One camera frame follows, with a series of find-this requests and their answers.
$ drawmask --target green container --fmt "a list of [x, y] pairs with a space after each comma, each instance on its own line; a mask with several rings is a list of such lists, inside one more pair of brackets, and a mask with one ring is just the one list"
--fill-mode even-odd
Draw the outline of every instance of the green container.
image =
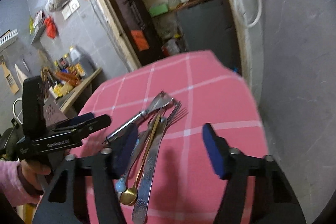
[[166, 3], [154, 5], [149, 9], [149, 14], [151, 15], [151, 17], [162, 15], [166, 12], [168, 12], [168, 5]]

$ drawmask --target hand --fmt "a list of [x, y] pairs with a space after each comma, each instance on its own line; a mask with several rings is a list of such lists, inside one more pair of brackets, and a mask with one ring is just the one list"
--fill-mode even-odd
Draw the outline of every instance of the hand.
[[40, 183], [38, 182], [36, 175], [49, 175], [51, 169], [47, 165], [43, 165], [34, 160], [23, 160], [21, 162], [22, 174], [26, 180], [35, 187], [36, 190], [42, 190]]

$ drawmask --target grater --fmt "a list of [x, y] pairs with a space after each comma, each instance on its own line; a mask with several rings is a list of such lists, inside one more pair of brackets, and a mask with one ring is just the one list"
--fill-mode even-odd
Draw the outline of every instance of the grater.
[[49, 96], [44, 102], [43, 116], [47, 126], [67, 119], [64, 113], [61, 112], [59, 107], [55, 104], [51, 96]]

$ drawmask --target door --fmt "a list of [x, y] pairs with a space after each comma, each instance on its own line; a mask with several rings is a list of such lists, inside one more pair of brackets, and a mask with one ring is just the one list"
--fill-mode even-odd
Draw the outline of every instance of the door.
[[142, 65], [164, 58], [161, 50], [161, 39], [156, 32], [152, 18], [142, 0], [115, 0], [129, 31], [145, 38], [145, 48], [142, 39], [132, 41], [137, 56]]

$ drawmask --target gray wall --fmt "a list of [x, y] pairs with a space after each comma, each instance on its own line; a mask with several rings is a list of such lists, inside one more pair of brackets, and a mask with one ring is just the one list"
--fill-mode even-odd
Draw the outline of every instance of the gray wall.
[[[6, 61], [7, 68], [11, 71], [20, 90], [13, 95], [0, 69], [0, 133], [2, 134], [11, 126], [13, 101], [21, 96], [22, 87], [17, 79], [14, 64], [17, 64], [21, 71], [28, 77], [39, 73], [40, 64], [37, 57], [37, 48], [40, 43], [30, 45], [29, 17], [27, 0], [1, 0], [0, 1], [0, 35], [7, 30], [18, 30], [16, 41], [0, 52]], [[22, 63], [25, 59], [30, 72], [27, 72]]]
[[[100, 79], [101, 82], [126, 73], [127, 68], [117, 55], [98, 19], [98, 16], [100, 19], [102, 17], [95, 0], [91, 1], [92, 4], [88, 0], [79, 0], [80, 8], [66, 21], [61, 12], [51, 13], [58, 29], [58, 36], [51, 39], [44, 33], [40, 41], [53, 60], [69, 52], [71, 45], [77, 45], [92, 59], [95, 66], [103, 68], [100, 77], [104, 77]], [[45, 7], [46, 2], [47, 0], [28, 0], [30, 13], [35, 15], [38, 10]]]
[[[8, 29], [18, 29], [17, 41], [0, 53], [5, 56], [6, 64], [13, 76], [16, 78], [15, 63], [28, 77], [39, 74], [38, 48], [43, 46], [52, 60], [55, 60], [68, 52], [71, 45], [77, 45], [90, 57], [96, 67], [103, 68], [103, 73], [97, 77], [95, 86], [106, 79], [127, 73], [125, 64], [111, 42], [115, 38], [112, 33], [107, 34], [106, 31], [110, 30], [104, 25], [95, 0], [91, 1], [92, 4], [87, 0], [79, 0], [80, 8], [66, 21], [61, 12], [51, 13], [58, 28], [58, 36], [51, 39], [44, 33], [41, 42], [30, 45], [29, 17], [30, 15], [34, 17], [38, 10], [44, 9], [47, 0], [1, 0], [0, 33]], [[23, 67], [22, 57], [25, 58], [31, 73]], [[4, 77], [0, 76], [0, 133], [11, 126], [12, 104], [16, 97], [21, 96], [21, 90], [15, 96], [12, 95]]]
[[260, 111], [311, 223], [336, 189], [336, 0], [263, 0]]

